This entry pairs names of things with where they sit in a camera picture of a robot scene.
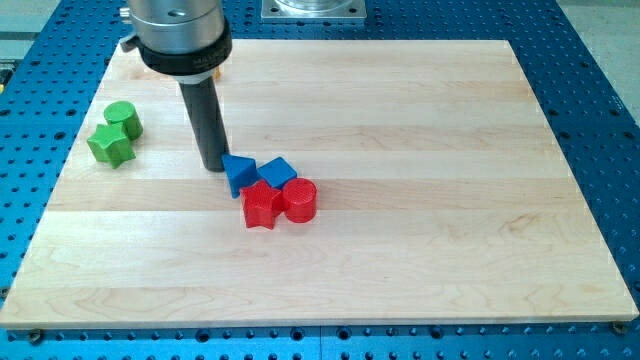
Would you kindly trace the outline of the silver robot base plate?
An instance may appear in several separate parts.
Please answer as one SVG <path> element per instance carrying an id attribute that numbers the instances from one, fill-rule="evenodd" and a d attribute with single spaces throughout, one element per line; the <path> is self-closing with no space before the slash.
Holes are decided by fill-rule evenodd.
<path id="1" fill-rule="evenodd" d="M 263 0 L 263 20 L 365 19 L 365 0 Z"/>

